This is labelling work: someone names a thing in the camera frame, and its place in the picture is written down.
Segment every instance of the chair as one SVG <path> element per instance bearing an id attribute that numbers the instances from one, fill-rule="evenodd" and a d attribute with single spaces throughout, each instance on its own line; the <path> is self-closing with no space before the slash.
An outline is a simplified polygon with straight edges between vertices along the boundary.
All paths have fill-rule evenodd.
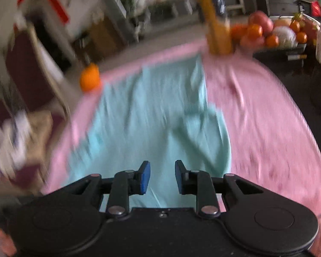
<path id="1" fill-rule="evenodd" d="M 15 179 L 2 178 L 0 180 L 0 194 L 36 194 L 46 180 L 51 152 L 70 118 L 70 110 L 57 82 L 47 70 L 32 24 L 28 24 L 27 29 L 18 32 L 14 43 L 9 45 L 6 66 L 26 105 L 27 112 L 48 109 L 55 98 L 62 107 L 62 113 L 51 111 L 53 126 L 46 143 L 44 163 L 26 164 L 20 171 L 16 171 Z"/>

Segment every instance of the fruit pile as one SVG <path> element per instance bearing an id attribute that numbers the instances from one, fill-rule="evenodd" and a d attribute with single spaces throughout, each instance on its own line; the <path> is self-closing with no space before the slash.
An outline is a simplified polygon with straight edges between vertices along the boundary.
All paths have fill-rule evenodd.
<path id="1" fill-rule="evenodd" d="M 236 24 L 231 28 L 234 43 L 245 49 L 294 48 L 297 44 L 315 43 L 317 28 L 300 13 L 292 20 L 272 21 L 264 12 L 250 15 L 248 24 Z"/>

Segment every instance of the tangerine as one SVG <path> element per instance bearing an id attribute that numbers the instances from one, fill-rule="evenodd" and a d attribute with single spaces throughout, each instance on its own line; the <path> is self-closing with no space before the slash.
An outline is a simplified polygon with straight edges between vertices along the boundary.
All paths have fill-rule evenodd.
<path id="1" fill-rule="evenodd" d="M 291 24 L 290 24 L 289 27 L 290 27 L 290 29 L 293 30 L 296 34 L 301 31 L 300 22 L 297 21 L 297 20 L 294 20 L 293 22 L 291 22 Z"/>
<path id="2" fill-rule="evenodd" d="M 240 41 L 244 35 L 247 33 L 247 25 L 236 24 L 231 28 L 231 37 L 234 41 Z"/>
<path id="3" fill-rule="evenodd" d="M 296 40 L 299 44 L 305 44 L 308 41 L 308 36 L 305 32 L 299 32 L 296 35 Z"/>
<path id="4" fill-rule="evenodd" d="M 263 35 L 263 28 L 260 25 L 251 24 L 247 28 L 247 37 L 250 40 L 256 40 L 257 38 L 261 37 L 262 35 Z"/>
<path id="5" fill-rule="evenodd" d="M 268 48 L 276 48 L 279 46 L 279 38 L 276 35 L 270 35 L 266 38 L 265 43 Z"/>
<path id="6" fill-rule="evenodd" d="M 98 66 L 90 64 L 81 72 L 80 86 L 83 92 L 89 92 L 101 86 Z"/>

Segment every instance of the yellow bottle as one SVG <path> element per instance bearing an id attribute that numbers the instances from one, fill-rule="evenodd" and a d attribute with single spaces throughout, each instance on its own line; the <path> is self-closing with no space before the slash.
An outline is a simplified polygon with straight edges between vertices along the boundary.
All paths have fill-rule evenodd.
<path id="1" fill-rule="evenodd" d="M 208 32 L 206 34 L 210 52 L 215 55 L 233 53 L 229 21 L 225 15 L 223 0 L 198 0 Z"/>

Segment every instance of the orange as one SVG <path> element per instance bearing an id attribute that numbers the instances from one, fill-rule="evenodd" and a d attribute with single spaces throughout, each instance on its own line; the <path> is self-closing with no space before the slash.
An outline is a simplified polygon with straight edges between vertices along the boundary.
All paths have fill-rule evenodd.
<path id="1" fill-rule="evenodd" d="M 247 28 L 247 37 L 250 40 L 256 40 L 263 35 L 263 28 L 257 24 L 251 24 Z"/>
<path id="2" fill-rule="evenodd" d="M 305 32 L 299 32 L 296 35 L 296 40 L 299 44 L 305 44 L 308 41 L 308 36 Z"/>
<path id="3" fill-rule="evenodd" d="M 97 65 L 90 64 L 82 71 L 80 86 L 83 92 L 89 92 L 101 86 L 100 72 Z"/>
<path id="4" fill-rule="evenodd" d="M 236 24 L 231 28 L 231 37 L 234 41 L 240 41 L 244 35 L 247 33 L 247 25 Z"/>
<path id="5" fill-rule="evenodd" d="M 287 20 L 286 18 L 280 18 L 278 20 L 275 20 L 273 22 L 273 27 L 281 27 L 281 26 L 284 26 L 284 27 L 289 27 L 291 24 L 291 21 L 290 20 Z"/>
<path id="6" fill-rule="evenodd" d="M 301 31 L 303 31 L 305 26 L 306 26 L 306 23 L 304 22 L 304 20 L 300 21 L 300 29 L 301 29 Z"/>
<path id="7" fill-rule="evenodd" d="M 301 31 L 300 22 L 298 22 L 297 20 L 294 20 L 293 22 L 291 22 L 291 24 L 290 24 L 289 27 L 290 27 L 290 29 L 293 30 L 296 34 Z"/>
<path id="8" fill-rule="evenodd" d="M 268 48 L 276 48 L 279 46 L 279 38 L 276 35 L 270 35 L 266 38 L 265 43 Z"/>

